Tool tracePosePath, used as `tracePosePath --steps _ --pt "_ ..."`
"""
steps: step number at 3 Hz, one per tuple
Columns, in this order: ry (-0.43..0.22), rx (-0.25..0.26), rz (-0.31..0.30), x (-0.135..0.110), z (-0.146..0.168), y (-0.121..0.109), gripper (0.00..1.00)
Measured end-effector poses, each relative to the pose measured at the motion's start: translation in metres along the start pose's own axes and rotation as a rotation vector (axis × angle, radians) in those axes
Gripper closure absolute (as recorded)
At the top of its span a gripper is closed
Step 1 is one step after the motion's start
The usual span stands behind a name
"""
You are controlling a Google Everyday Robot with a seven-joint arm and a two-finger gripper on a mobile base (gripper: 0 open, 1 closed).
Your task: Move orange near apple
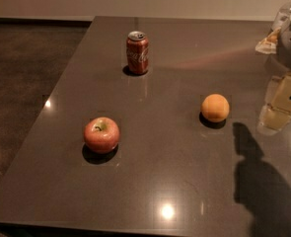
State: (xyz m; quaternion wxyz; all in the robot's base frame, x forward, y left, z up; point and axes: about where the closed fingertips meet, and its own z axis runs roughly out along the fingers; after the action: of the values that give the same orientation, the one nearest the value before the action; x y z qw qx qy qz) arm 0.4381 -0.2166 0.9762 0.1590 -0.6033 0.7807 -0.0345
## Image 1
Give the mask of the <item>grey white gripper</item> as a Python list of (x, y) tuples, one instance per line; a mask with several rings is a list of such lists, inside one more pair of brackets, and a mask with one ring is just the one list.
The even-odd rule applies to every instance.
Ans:
[[(255, 46), (262, 54), (275, 54), (278, 61), (291, 69), (291, 15)], [(291, 71), (282, 77), (272, 76), (258, 118), (257, 130), (264, 135), (274, 135), (291, 121)]]

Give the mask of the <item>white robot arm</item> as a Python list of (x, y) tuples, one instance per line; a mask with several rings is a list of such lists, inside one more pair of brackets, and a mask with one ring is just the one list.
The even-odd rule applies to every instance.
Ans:
[(269, 55), (267, 66), (273, 72), (257, 130), (274, 135), (291, 121), (291, 0), (279, 8), (270, 33), (255, 46), (255, 51)]

